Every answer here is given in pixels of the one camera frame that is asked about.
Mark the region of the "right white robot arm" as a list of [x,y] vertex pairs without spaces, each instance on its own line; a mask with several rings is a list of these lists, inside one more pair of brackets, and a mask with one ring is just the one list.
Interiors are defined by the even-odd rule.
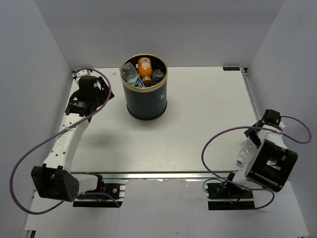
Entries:
[[263,187],[279,192],[287,182],[298,159],[298,154],[283,142],[280,113],[267,109],[255,129],[247,129],[247,140],[242,145],[233,180],[224,184],[224,193],[231,198],[241,193],[242,187]]

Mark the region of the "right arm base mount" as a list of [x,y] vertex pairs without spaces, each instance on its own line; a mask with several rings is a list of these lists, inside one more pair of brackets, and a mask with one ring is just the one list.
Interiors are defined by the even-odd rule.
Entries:
[[243,190],[218,178],[204,181],[202,188],[208,194],[208,209],[210,211],[255,209],[251,191]]

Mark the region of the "orange plastic bottle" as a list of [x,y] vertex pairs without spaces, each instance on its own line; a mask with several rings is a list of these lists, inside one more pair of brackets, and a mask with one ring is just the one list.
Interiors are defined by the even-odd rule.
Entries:
[[138,60],[139,75],[144,84],[150,84],[152,80],[152,65],[149,58],[140,58]]

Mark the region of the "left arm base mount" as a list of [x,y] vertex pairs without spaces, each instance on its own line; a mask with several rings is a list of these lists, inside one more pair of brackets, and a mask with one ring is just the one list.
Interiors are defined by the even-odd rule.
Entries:
[[98,175],[97,188],[84,192],[73,201],[73,207],[119,208],[125,195],[125,181],[102,178]]

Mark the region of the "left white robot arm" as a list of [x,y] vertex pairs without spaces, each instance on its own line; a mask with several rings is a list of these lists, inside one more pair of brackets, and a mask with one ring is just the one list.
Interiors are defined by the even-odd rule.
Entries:
[[79,86],[69,98],[61,130],[52,151],[41,166],[34,166],[31,177],[41,198],[72,202],[78,195],[88,192],[94,198],[104,194],[102,176],[71,174],[75,152],[84,131],[95,113],[114,94],[102,77],[82,76]]

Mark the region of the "blue label bottle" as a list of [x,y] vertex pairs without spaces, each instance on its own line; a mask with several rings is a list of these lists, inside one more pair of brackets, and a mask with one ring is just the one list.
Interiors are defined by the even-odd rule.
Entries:
[[131,78],[128,81],[128,84],[133,86],[133,87],[136,87],[136,88],[145,88],[145,85],[144,85],[144,83],[142,82],[142,80],[140,79],[139,76]]
[[152,83],[158,84],[160,83],[165,77],[165,73],[162,72],[160,69],[155,69],[152,73]]

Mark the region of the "clear unlabelled crushed bottle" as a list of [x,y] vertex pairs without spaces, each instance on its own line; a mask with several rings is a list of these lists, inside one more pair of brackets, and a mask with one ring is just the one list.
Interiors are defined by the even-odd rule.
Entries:
[[138,73],[136,71],[136,68],[134,67],[134,65],[131,62],[124,64],[123,66],[121,66],[121,68],[119,70],[120,70],[121,75],[123,76],[123,78],[127,82],[134,80],[136,77],[138,77]]

